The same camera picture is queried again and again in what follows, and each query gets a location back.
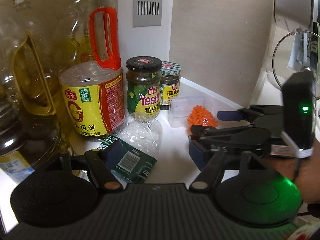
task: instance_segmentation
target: glass jar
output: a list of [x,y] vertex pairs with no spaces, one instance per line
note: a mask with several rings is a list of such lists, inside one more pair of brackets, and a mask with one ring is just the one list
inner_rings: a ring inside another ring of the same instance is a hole
[[127,107],[129,113],[156,117],[160,111],[162,61],[156,57],[133,57],[127,61]]
[[181,66],[174,62],[164,61],[162,63],[160,82],[161,110],[169,110],[171,98],[179,94],[181,80]]

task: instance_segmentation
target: human hand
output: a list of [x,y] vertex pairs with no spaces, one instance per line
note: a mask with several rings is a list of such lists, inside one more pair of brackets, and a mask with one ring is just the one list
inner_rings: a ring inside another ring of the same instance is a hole
[[[280,174],[292,180],[296,160],[279,157],[265,157],[263,161],[277,170]],[[320,203],[320,143],[315,140],[313,155],[307,161],[302,161],[296,186],[300,190],[305,203]]]

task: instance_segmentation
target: cooking oil bottle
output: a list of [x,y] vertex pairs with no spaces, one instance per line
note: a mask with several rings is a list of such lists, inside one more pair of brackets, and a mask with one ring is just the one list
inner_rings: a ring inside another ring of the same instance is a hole
[[[53,63],[52,49],[50,44],[49,32],[44,27],[40,20],[40,15],[31,9],[31,0],[13,0],[13,16],[23,30],[29,32],[44,70],[44,76],[48,84],[54,106],[57,110],[57,116],[60,120],[65,134],[68,136],[72,131],[72,123],[68,117],[68,112],[64,104],[61,94],[61,86],[58,80],[58,68]],[[46,100],[43,85],[37,78],[34,57],[31,54],[26,54],[26,62],[31,64],[28,72],[23,73],[25,82],[21,84],[24,93],[30,98],[38,101],[40,104]]]
[[68,0],[54,35],[54,61],[76,131],[103,140],[124,118],[114,0]]
[[35,43],[8,15],[0,8],[0,168],[20,183],[56,154],[73,152]]

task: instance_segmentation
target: vent grille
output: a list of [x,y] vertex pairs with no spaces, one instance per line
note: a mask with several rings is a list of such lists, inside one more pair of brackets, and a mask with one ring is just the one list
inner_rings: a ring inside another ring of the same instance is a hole
[[133,0],[133,27],[160,26],[162,0]]

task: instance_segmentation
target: orange beads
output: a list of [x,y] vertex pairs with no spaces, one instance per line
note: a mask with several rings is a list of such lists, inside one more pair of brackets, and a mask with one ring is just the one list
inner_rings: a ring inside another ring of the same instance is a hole
[[203,126],[218,127],[216,119],[203,106],[195,106],[192,109],[192,113],[188,118],[188,124],[190,126],[196,124],[196,125],[203,125]]

